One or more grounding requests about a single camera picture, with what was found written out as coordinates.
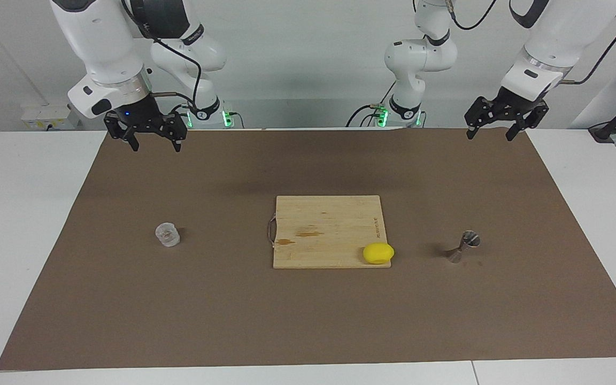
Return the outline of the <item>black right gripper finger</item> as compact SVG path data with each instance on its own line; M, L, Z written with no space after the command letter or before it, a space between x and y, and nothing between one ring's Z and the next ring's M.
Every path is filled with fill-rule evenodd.
M135 138L135 129L132 126L124 126L118 119L117 113L110 111L104 115L104 124L112 139L127 142L132 151L137 152L139 142Z
M169 140L175 152L181 151L182 142L186 139L187 133L187 126L179 113L161 115L159 136Z

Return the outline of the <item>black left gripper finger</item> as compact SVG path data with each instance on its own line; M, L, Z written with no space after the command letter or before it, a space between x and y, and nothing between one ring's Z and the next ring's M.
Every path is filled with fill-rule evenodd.
M507 141L513 141L515 137L526 129L535 128L548 113L547 104L538 104L526 116L518 115L514 124L506 132Z
M465 112L466 136L471 141L479 129L499 119L501 103L478 97Z

